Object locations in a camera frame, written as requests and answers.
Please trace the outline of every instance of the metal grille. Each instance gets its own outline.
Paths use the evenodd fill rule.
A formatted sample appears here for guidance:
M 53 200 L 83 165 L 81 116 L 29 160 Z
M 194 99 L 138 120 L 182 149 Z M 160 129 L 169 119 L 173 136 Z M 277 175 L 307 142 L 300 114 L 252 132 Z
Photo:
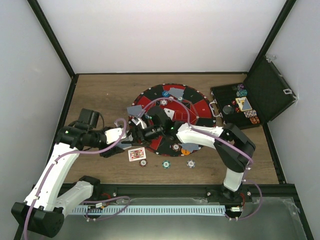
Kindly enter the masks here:
M 90 215 L 113 215 L 120 211 L 122 206 L 112 206 L 100 210 L 93 209 Z M 79 205 L 70 215 L 84 215 L 88 211 L 87 205 Z M 198 215 L 198 216 L 224 216 L 225 206 L 129 206 L 119 215 Z

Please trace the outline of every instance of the gray floor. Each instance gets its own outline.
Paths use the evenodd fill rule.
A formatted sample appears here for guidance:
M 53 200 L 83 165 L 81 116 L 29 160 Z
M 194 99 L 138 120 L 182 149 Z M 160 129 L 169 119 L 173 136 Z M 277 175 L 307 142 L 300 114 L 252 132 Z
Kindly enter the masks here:
M 246 203 L 245 206 L 244 215 L 257 203 Z M 303 240 L 306 237 L 297 211 L 291 199 L 265 197 L 255 216 L 238 222 L 229 222 L 220 216 L 117 216 L 101 222 L 86 222 L 83 216 L 68 216 L 53 239 Z

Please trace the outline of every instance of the case lid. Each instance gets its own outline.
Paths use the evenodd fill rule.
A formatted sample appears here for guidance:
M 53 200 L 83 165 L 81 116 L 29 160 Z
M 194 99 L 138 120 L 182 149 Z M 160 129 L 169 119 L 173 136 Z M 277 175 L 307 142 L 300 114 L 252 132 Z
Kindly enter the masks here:
M 296 101 L 294 92 L 272 61 L 263 57 L 243 81 L 252 105 L 268 122 Z

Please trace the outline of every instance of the robotic arm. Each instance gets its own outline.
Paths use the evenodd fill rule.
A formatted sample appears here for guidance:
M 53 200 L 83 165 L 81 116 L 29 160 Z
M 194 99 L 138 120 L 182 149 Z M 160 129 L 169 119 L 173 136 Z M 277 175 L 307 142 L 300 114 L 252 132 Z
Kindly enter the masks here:
M 153 125 L 147 126 L 141 118 L 133 119 L 132 121 L 135 122 L 136 126 L 123 135 L 121 143 L 143 146 L 149 144 L 151 140 L 163 136 L 173 143 L 194 143 L 216 149 L 227 166 L 222 194 L 227 199 L 232 200 L 233 193 L 241 186 L 249 160 L 225 144 L 216 141 L 210 135 L 213 134 L 228 142 L 233 141 L 233 145 L 237 149 L 250 157 L 252 157 L 256 148 L 253 142 L 233 124 L 227 124 L 225 127 L 189 126 L 188 123 L 172 121 L 159 106 L 150 108 L 147 114 L 152 118 Z M 32 209 L 28 229 L 50 238 L 60 231 L 65 217 L 77 205 L 89 198 L 98 200 L 100 181 L 89 176 L 80 178 L 73 188 L 58 197 L 67 173 L 78 158 L 79 153 L 68 154 L 58 162 L 55 161 L 60 155 L 70 151 L 82 150 L 84 146 L 101 150 L 117 141 L 123 129 L 117 126 L 117 128 L 105 127 L 100 131 L 93 130 L 97 127 L 98 118 L 98 112 L 82 109 L 79 119 L 74 122 L 74 126 L 65 126 L 59 130 L 51 158 L 39 181 L 25 198 L 25 201 L 23 203 L 16 202 L 11 209 L 20 226 L 24 225 L 27 212 L 35 198 L 36 202 Z M 100 155 L 108 158 L 123 151 L 120 147 L 115 146 L 109 151 L 100 153 Z M 41 192 L 38 197 L 35 197 L 40 187 Z

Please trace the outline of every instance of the white vent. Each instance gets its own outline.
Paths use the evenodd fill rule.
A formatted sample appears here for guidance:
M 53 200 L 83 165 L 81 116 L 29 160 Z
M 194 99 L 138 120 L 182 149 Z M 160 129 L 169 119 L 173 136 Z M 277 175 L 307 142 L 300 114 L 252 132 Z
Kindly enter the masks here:
M 90 215 L 113 215 L 123 206 L 109 205 L 103 210 L 93 209 Z M 70 215 L 85 215 L 87 205 L 79 205 Z M 200 205 L 200 206 L 129 206 L 119 215 L 198 215 L 198 216 L 224 216 L 225 206 Z

